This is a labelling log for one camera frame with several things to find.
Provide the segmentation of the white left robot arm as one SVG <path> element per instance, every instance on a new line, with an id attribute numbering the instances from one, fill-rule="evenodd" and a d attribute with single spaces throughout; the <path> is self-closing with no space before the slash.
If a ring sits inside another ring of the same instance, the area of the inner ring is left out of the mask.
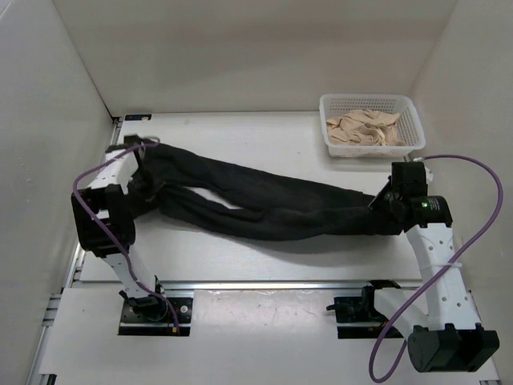
<path id="1" fill-rule="evenodd" d="M 159 321 L 168 312 L 168 301 L 134 249 L 135 221 L 128 202 L 128 185 L 143 169 L 145 149 L 143 144 L 109 147 L 103 163 L 73 181 L 71 205 L 82 249 L 110 266 L 124 285 L 126 301 Z"/>

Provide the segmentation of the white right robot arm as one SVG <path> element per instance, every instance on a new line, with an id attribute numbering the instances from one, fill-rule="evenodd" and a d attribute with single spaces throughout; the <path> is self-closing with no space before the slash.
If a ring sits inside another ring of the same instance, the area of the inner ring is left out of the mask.
<path id="1" fill-rule="evenodd" d="M 483 327 L 468 293 L 453 242 L 453 219 L 446 200 L 427 187 L 395 188 L 391 183 L 371 201 L 398 220 L 414 250 L 422 286 L 409 295 L 381 288 L 360 301 L 362 315 L 397 329 L 419 373 L 476 372 L 498 349 L 496 331 Z"/>

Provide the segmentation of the black trousers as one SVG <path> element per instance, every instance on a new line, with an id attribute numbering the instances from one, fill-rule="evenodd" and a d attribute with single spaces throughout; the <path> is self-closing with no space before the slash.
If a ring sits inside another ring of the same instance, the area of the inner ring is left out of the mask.
<path id="1" fill-rule="evenodd" d="M 256 241 L 320 235 L 376 235 L 372 196 L 264 172 L 159 144 L 142 161 L 164 187 L 151 203 L 132 201 L 134 217 L 153 210 L 209 232 Z"/>

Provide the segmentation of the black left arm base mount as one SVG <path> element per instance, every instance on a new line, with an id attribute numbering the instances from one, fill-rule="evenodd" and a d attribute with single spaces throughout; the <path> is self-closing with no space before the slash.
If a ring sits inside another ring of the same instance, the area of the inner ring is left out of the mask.
<path id="1" fill-rule="evenodd" d="M 124 291 L 118 335 L 188 337 L 193 313 L 192 297 L 167 297 L 168 302 L 153 296 L 129 298 Z"/>

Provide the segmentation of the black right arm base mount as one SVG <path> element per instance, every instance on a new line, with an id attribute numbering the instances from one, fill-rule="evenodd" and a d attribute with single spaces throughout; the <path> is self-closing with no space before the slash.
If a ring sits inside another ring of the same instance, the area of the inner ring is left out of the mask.
<path id="1" fill-rule="evenodd" d="M 394 281 L 372 280 L 357 294 L 341 294 L 325 309 L 335 315 L 338 339 L 376 339 L 388 318 L 374 307 L 374 294 L 381 289 L 400 289 Z"/>

